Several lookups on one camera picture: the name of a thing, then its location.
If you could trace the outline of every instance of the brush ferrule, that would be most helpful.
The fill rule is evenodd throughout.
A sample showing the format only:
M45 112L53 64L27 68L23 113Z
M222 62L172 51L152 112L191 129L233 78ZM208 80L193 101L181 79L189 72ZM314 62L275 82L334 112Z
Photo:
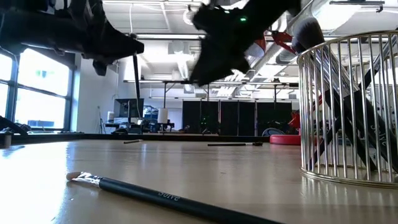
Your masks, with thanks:
M76 178L73 178L73 181L77 181L77 182L85 182L85 183L89 183L89 184L93 184L96 187L100 187L100 180L103 177L99 177L96 175L93 175L91 173L87 173L87 172L81 172L80 175Z

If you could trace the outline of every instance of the makeup brush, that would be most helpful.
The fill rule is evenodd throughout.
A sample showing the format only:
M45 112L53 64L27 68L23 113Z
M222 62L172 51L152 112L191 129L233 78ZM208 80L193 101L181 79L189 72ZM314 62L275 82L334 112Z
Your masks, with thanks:
M308 17L304 20L302 20L295 28L294 30L294 39L296 41L292 41L292 47L297 49L298 53L302 53L304 50L307 50L309 48L312 48L316 45L322 44L324 43L325 39L323 38L323 34L322 34L322 29L318 23L318 21L314 18L314 17ZM317 80L318 80L318 86L321 87L321 81L322 79L324 79L325 85L324 85L324 96L325 96L325 103L327 105L331 105L331 98L330 98L330 76L329 76L329 63L332 62L332 64L337 64L337 68L338 68L338 61L335 58L334 54L331 54L331 60L329 60L329 49L327 46L323 47L323 60L321 61L321 52L320 50L317 50L315 52L315 58L313 57L313 55L310 56L310 67L314 67L314 63L316 63L317 65L317 70L318 72L316 74L313 74L314 71L313 69L310 69L310 73L311 73L311 77L314 78L314 76L317 76ZM321 77L321 63L323 64L323 71L324 71L324 76ZM340 88L340 86L338 86L339 84L339 79L338 79L338 75L336 73L332 73L332 79L333 79L333 83L335 84L334 88ZM346 75L346 78L344 79L346 82L348 82L349 78ZM349 89L346 88L344 91L344 96L347 96L349 94ZM337 118L340 117L340 97L338 92L333 89L333 103L335 105L335 116ZM345 126L346 126L346 135L349 138L349 140L351 142L354 142L354 139L357 142L357 153L358 156L361 158L361 160L364 162L364 164L366 163L366 153L365 153L365 149L364 149L364 145L362 144L360 138L358 136L355 136L352 133L353 127L351 122L348 119L348 116L345 116ZM335 122L335 130L339 130L341 128L341 119L337 119ZM325 152L325 144L324 142L326 141L327 143L329 143L333 138L333 131L329 130L327 132L326 138L322 139L321 143L320 143L320 154L322 155ZM314 163L317 163L317 152L314 153L313 156L313 160ZM371 167L372 170L374 170L376 168L376 165L373 163L372 160L369 160L369 165Z
M262 142L254 142L254 143L220 143L220 144L207 144L207 146L262 146Z
M293 37L292 39L292 48L295 50L298 54L301 54L306 50L306 48L300 44L300 42L297 40L297 38Z
M314 47L320 43L322 43L324 41L323 35L321 33L321 29L319 26L318 21L315 18L308 18L303 20L302 22L303 24L301 24L300 26L297 27L297 29L295 29L295 38L297 38L297 40L300 42L300 44L302 44L305 48L311 48ZM335 96L335 100L334 102L339 102L340 101L340 97L339 97L339 93L337 93L336 90L338 90L340 88L339 86L339 75L338 75L338 60L337 58L334 56L334 54L330 54L330 58L329 58L329 51L330 49L327 46L323 47L324 51L323 51L323 58L324 60L321 61L321 56L320 56L320 51L317 50L316 53L316 59L320 62L323 63L324 66L324 73L325 76L323 77L326 81L329 81L328 78L329 76L329 63L331 64L331 78L333 79L333 84L334 84L334 90L333 90L333 95ZM345 119L352 119L352 114L351 112L353 111L353 109L355 109L355 124L357 129L364 133L364 129L365 127L367 127L368 129L368 139L369 142L371 143L372 146L376 147L377 146L377 138L376 138L376 134L375 134L375 130L374 127L375 126L375 119L373 114L368 113L367 114L367 118L366 118L366 125L364 123L364 116L363 116L363 102L362 102L362 93L361 90L358 88L357 85L353 85L353 92L354 94L351 96L351 92L349 91L349 76L347 71L344 68L341 68L341 79L342 79L342 92L343 92L343 105L345 107ZM354 102L354 108L352 108L351 106L351 97L353 97L353 102ZM373 111L373 106L372 104L365 99L365 107L367 111ZM339 113L339 108L336 107L336 114L340 114ZM386 127L384 125L384 121L382 120L382 118L380 116L377 115L377 121L379 123L379 135L380 136L385 136L386 135ZM338 131L340 129L341 124L338 123L339 125L335 125L335 131ZM394 133L389 130L389 134L390 136L392 136L392 138L390 138L390 142L389 144L386 143L386 139L380 139L382 142L380 144L380 148L381 148L381 156L387 160L388 158L388 153L387 151L389 151L391 153L391 163L392 163L392 167L394 170L398 170L398 155L397 155L397 151L396 150L391 150L391 149L396 149L397 148L397 140L395 138ZM369 158L368 161L364 161L364 159L366 159L366 156L363 156L364 154L366 154L366 151L362 151L359 147L361 145L361 141L356 141L358 144L358 154L360 156L360 158L363 160L363 162L365 164L367 164L367 162L370 165L370 169L373 170L376 168L376 165L374 165L372 159Z
M131 143L137 143L137 142L141 142L141 141L142 141L141 139L132 140L132 141L125 141L125 142L123 142L123 144L131 144Z
M153 203L217 223L277 223L264 218L255 217L253 215L196 202L176 195L159 192L107 177L100 177L87 172L68 173L67 180L89 183L108 192Z
M391 44L392 46L397 44L397 36L393 35L391 37ZM390 48L389 48L389 44L386 43L383 48L382 48L382 56L383 58L388 57L390 54ZM373 60L373 75L376 75L379 71L380 71L380 67L381 67L381 54L379 54L374 60ZM372 82L372 70L371 68L366 72L365 77L364 77L364 81L361 82L361 85L365 85L365 89L368 88L368 86L371 84Z

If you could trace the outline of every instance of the table surface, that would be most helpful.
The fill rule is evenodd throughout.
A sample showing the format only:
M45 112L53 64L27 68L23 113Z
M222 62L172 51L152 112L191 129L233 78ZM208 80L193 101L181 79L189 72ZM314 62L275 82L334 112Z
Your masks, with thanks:
M0 223L207 223L65 180L88 171L282 223L397 223L398 191L303 177L296 146L84 140L0 150Z

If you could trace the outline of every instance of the window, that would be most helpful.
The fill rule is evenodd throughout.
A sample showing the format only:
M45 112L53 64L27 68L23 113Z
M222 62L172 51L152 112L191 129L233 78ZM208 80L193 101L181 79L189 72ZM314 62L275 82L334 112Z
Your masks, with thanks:
M6 117L8 86L0 84L0 116Z
M69 68L32 49L21 54L18 83L66 96Z
M69 79L66 65L25 50L19 62L14 121L32 128L63 129Z
M11 78L12 59L0 54L0 79L9 81Z
M15 122L32 128L63 128L65 99L18 89Z

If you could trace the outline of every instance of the metal wire basket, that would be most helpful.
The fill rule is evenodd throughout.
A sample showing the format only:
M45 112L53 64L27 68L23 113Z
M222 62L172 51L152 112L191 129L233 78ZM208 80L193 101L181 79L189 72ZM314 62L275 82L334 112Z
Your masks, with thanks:
M398 188L397 40L398 31L350 35L298 57L305 175Z

